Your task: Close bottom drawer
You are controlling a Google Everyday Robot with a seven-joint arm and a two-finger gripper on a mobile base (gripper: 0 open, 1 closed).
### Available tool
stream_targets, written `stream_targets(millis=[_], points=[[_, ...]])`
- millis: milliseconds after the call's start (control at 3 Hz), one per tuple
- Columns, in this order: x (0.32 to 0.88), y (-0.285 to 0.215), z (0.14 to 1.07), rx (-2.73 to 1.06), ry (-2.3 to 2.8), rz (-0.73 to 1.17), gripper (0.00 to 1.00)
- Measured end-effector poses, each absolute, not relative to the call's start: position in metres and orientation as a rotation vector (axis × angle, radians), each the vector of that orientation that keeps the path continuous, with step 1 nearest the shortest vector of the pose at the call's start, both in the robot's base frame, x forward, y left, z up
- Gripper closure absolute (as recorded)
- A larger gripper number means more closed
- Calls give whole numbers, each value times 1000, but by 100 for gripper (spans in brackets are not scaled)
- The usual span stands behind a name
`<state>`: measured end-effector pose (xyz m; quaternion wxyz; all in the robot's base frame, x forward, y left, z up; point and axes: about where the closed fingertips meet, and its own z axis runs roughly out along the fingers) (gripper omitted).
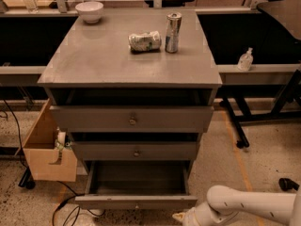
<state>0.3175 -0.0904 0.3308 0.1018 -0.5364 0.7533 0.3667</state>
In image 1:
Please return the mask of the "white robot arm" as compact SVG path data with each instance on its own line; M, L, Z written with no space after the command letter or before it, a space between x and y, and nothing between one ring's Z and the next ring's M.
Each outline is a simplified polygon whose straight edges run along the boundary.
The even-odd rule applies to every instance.
M182 226L225 226L230 225L239 212L286 226L301 226L301 192L246 192L227 186L212 186L205 202L172 217Z

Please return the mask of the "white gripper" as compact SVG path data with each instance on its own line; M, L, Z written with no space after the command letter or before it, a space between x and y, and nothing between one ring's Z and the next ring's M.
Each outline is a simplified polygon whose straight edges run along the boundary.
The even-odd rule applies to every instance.
M237 216L237 212L231 212L223 215L207 203L203 202L197 207L180 213L175 213L172 217L182 222L182 226L225 226Z

